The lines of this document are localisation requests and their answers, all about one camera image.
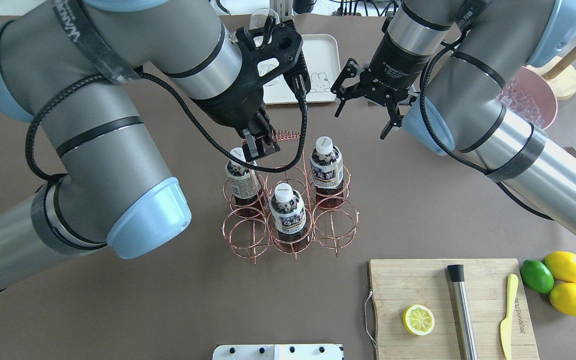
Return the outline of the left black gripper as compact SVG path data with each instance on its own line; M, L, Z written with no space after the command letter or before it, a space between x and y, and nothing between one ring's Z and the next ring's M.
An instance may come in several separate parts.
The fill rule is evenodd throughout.
M254 37L263 35L256 47ZM264 101L264 84L282 75L300 100L311 91L311 79L302 51L303 37L293 20L263 28L238 28L233 39L224 30L203 68L189 75L189 98L218 125L233 128L245 140L245 160L253 162L281 151L275 140ZM278 66L264 76L258 64L277 59Z

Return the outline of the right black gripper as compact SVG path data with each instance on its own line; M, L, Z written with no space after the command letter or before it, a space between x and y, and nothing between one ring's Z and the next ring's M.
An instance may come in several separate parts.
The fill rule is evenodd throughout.
M413 31L384 30L370 61L359 64L350 57L331 85L330 91L338 100L334 116L339 117L346 102L357 98L385 106L388 121L380 133L384 141L391 130L402 127L403 116L397 103L407 97L430 55L430 37Z

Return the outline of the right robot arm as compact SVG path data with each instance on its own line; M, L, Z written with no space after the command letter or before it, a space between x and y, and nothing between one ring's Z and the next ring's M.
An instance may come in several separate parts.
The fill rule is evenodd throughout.
M576 35L576 0L403 0L365 66L330 91L366 98L438 155L507 186L576 235L576 158L498 100L522 66L539 68Z

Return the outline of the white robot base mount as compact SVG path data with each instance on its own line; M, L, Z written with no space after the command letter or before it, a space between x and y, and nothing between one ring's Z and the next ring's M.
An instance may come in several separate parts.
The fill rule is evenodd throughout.
M222 344L215 347L213 360L343 360L342 344Z

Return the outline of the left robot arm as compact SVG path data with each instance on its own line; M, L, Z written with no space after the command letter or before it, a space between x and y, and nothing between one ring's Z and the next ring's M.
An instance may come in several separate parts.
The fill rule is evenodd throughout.
M0 111L27 123L25 157L45 182L0 215L0 294L109 246L144 255L192 214L124 88L166 75L247 161L279 150L263 86L283 76L301 112L310 89L292 20L230 32L205 0L50 0L0 27Z

